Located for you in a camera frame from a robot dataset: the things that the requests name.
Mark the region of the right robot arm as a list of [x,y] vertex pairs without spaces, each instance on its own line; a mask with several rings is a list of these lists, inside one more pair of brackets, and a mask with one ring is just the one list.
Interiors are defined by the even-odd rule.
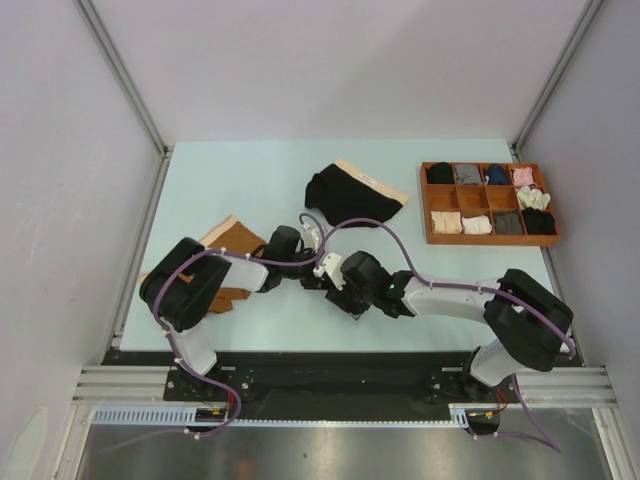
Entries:
[[415,270],[389,273],[372,255],[326,255],[313,270],[326,298],[359,318],[375,307],[391,318],[447,316],[487,325],[495,338],[472,351],[460,374],[469,399],[486,400],[523,369],[551,371],[568,336],[573,311],[526,272],[509,269],[472,284],[427,278]]

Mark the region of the brown boxer underwear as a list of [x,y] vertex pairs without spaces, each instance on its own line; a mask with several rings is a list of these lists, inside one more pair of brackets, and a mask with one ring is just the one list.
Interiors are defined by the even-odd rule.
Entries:
[[139,297],[150,309],[187,329],[209,313],[225,313],[233,300],[259,291],[266,266],[251,258],[264,242],[229,216],[200,242],[184,237],[147,273]]

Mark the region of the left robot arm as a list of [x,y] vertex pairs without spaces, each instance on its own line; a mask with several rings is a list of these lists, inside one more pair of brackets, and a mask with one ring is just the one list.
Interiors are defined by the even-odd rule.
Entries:
[[139,297],[157,317],[177,363],[189,371],[185,385],[197,398],[210,399],[221,387],[212,369],[217,355],[199,327],[216,297],[222,290],[267,293],[284,279],[313,284],[323,236],[321,227],[279,226],[266,245],[245,253],[227,245],[208,249],[185,237],[144,277]]

